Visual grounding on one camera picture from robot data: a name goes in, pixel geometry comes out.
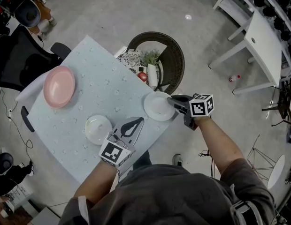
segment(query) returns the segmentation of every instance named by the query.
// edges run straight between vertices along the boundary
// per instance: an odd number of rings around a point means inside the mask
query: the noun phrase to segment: round woven chair
[[[185,61],[183,52],[173,38],[161,32],[144,32],[137,35],[129,43],[127,51],[130,49],[136,50],[140,44],[148,41],[155,41],[167,46],[159,56],[163,67],[163,81],[160,81],[161,71],[159,69],[160,78],[157,89],[161,90],[163,86],[168,85],[163,92],[172,94],[179,86],[184,75]]]

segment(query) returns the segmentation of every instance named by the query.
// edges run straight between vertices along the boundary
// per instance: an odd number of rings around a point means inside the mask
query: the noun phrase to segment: potted plant
[[[147,76],[149,81],[149,86],[155,88],[158,86],[158,78],[156,74],[156,65],[159,64],[160,53],[158,50],[152,50],[150,52],[143,53],[142,61],[147,64]]]

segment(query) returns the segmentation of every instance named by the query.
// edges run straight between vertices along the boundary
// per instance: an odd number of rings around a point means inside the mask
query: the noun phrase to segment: white cube
[[[132,151],[105,139],[100,148],[99,156],[105,163],[119,168],[128,158],[132,156]]]
[[[214,110],[213,96],[211,94],[199,94],[189,101],[192,117],[206,117]]]

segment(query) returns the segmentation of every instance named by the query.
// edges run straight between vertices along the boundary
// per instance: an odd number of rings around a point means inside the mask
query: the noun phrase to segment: light blue tablecloth
[[[136,152],[120,168],[125,172],[156,141],[172,122],[154,121],[143,109],[153,92],[135,74],[89,36],[69,54],[62,65],[75,76],[76,88],[69,104],[51,108],[39,94],[28,116],[36,133],[64,168],[79,182],[100,161],[100,146],[85,137],[84,126],[93,115],[106,116],[114,126],[133,116],[145,118],[135,144]]]

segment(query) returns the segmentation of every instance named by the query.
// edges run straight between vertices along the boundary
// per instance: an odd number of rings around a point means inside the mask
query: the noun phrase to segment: pink plate
[[[65,106],[75,90],[75,77],[66,66],[57,66],[47,75],[43,85],[44,98],[51,107]]]

